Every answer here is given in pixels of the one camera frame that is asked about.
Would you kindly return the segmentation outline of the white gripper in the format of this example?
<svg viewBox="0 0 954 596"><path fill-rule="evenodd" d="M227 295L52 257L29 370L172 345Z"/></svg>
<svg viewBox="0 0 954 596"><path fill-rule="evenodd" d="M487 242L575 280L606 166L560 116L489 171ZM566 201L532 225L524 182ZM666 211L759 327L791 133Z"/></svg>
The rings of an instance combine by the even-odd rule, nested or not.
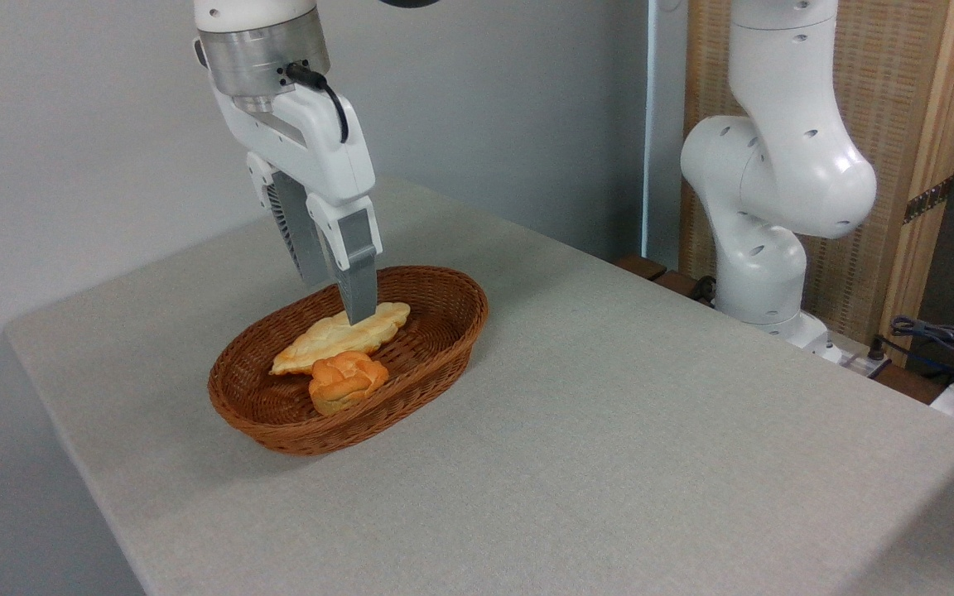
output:
<svg viewBox="0 0 954 596"><path fill-rule="evenodd" d="M332 252L349 324L371 317L383 243L369 196L373 166L348 99L340 99L349 131L344 141L336 105L320 90L292 84L272 99L268 113L246 112L217 88L212 94L230 131L251 151L247 166L258 200L272 212L304 283L335 283L320 233ZM307 196L303 186L314 194Z"/></svg>

